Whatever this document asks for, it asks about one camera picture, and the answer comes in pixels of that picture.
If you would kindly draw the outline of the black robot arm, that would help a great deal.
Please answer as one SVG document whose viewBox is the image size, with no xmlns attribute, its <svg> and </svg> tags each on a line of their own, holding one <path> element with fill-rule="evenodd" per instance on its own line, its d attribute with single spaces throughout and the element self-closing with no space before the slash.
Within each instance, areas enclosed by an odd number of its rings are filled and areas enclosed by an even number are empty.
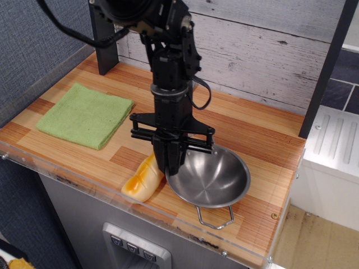
<svg viewBox="0 0 359 269">
<path fill-rule="evenodd" d="M 189 149 L 210 153 L 215 130 L 192 114 L 193 84 L 201 56 L 194 41 L 194 23 L 182 1 L 91 1 L 99 16 L 139 33 L 153 75 L 153 113 L 132 114 L 132 136 L 153 145 L 159 169 L 175 175 Z"/>
</svg>

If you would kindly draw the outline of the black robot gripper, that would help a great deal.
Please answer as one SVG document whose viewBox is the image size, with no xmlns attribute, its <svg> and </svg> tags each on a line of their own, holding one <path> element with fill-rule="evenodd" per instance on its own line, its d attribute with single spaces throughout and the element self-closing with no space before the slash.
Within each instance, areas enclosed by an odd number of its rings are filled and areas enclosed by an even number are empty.
<svg viewBox="0 0 359 269">
<path fill-rule="evenodd" d="M 150 141 L 160 171 L 176 175 L 184 163 L 187 149 L 211 153 L 214 128 L 199 122 L 192 115 L 192 88 L 164 90 L 151 87 L 153 113 L 130 115 L 133 138 Z"/>
</svg>

